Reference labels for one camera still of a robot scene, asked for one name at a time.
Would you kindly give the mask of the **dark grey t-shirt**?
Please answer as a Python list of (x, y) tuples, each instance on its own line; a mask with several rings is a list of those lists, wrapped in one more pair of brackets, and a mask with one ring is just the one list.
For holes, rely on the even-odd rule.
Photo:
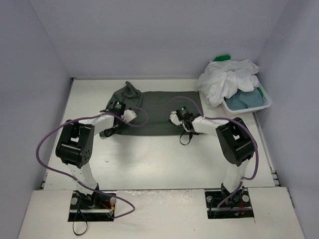
[(197, 114), (198, 110), (192, 101), (202, 109), (200, 94), (197, 91), (141, 92), (128, 81), (124, 87), (113, 93), (107, 103), (107, 109), (111, 109), (112, 103), (115, 101), (126, 104), (127, 109), (132, 108), (137, 114), (132, 123), (142, 124), (147, 121), (147, 124), (143, 127), (131, 127), (120, 122), (121, 126), (117, 129), (106, 129), (100, 132), (101, 138), (114, 134), (131, 136), (181, 135), (184, 131), (183, 128), (168, 123), (170, 112), (186, 107), (190, 113)]

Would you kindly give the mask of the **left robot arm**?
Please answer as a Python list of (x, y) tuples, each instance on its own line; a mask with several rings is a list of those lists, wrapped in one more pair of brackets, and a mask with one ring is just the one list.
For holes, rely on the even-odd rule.
[(68, 166), (76, 178), (76, 193), (82, 197), (82, 204), (88, 209), (99, 205), (99, 185), (89, 164), (93, 152), (94, 136), (110, 137), (117, 129), (137, 117), (126, 104), (114, 101), (110, 109), (105, 109), (94, 119), (81, 119), (63, 127), (55, 154)]

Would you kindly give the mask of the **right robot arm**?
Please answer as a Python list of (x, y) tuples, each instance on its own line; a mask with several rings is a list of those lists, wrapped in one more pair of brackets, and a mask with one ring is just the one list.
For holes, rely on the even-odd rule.
[(234, 204), (239, 198), (237, 191), (242, 187), (249, 160), (255, 154), (253, 139), (242, 119), (195, 116), (182, 107), (170, 113), (169, 121), (182, 127), (189, 137), (199, 134), (217, 137), (223, 156), (229, 163), (221, 184), (220, 198), (226, 205)]

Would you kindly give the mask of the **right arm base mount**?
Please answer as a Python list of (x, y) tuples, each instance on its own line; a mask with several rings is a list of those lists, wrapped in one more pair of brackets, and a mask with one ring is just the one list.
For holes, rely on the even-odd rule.
[(205, 203), (208, 219), (253, 218), (254, 212), (247, 188), (239, 190), (231, 199), (219, 203), (226, 197), (221, 191), (205, 191)]

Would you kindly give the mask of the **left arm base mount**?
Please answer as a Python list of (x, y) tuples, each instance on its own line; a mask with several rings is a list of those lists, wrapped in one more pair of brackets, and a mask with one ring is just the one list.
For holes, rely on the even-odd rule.
[(72, 192), (70, 200), (68, 221), (69, 222), (113, 222), (115, 216), (116, 202), (115, 193), (110, 196), (97, 194), (94, 201), (89, 197)]

